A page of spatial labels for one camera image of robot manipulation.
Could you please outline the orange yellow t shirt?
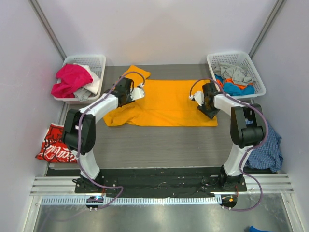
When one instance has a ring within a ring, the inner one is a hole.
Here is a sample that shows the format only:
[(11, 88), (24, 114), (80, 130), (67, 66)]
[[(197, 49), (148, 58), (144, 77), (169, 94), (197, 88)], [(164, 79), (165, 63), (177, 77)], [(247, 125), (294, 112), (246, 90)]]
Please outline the orange yellow t shirt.
[(135, 65), (127, 72), (141, 73), (146, 81), (145, 97), (119, 107), (103, 117), (107, 126), (132, 124), (138, 126), (205, 126), (218, 125), (217, 118), (209, 119), (189, 99), (194, 80), (149, 80), (151, 73)]

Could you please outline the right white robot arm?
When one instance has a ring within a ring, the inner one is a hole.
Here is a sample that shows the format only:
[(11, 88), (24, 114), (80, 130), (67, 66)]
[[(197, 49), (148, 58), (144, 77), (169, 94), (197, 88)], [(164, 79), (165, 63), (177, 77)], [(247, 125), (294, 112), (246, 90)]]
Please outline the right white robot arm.
[(192, 97), (197, 109), (213, 119), (219, 111), (230, 116), (230, 137), (233, 142), (227, 161), (221, 166), (218, 185), (224, 191), (241, 183), (244, 165), (255, 149), (267, 138), (267, 123), (261, 106), (247, 104), (217, 91), (215, 83), (206, 83)]

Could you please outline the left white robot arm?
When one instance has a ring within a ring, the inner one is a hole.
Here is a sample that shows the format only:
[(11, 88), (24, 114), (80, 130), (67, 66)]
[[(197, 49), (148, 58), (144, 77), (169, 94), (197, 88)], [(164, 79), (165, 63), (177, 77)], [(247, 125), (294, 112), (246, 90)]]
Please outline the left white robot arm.
[(79, 110), (67, 112), (62, 142), (73, 152), (80, 167), (80, 178), (76, 184), (85, 185), (91, 192), (97, 193), (102, 188), (104, 180), (94, 156), (96, 142), (96, 124), (109, 112), (132, 103), (134, 81), (126, 77), (120, 79), (108, 89), (98, 100)]

